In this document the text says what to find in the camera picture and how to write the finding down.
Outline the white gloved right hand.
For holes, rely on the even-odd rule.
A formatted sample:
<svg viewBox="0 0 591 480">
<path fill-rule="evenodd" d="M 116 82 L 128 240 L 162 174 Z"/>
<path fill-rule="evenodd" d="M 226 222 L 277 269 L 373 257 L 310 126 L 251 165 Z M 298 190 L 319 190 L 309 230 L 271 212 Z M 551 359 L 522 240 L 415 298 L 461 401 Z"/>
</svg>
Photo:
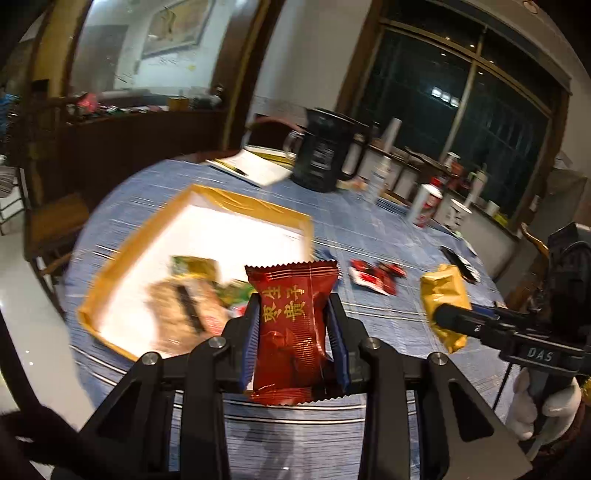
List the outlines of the white gloved right hand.
<svg viewBox="0 0 591 480">
<path fill-rule="evenodd" d="M 530 372 L 523 368 L 513 385 L 513 399 L 505 425 L 520 441 L 530 440 L 534 435 L 534 422 L 538 418 L 538 408 L 528 392 Z M 568 387 L 550 395 L 541 413 L 550 420 L 542 435 L 542 445 L 547 445 L 563 436 L 570 428 L 581 403 L 581 388 L 575 378 Z"/>
</svg>

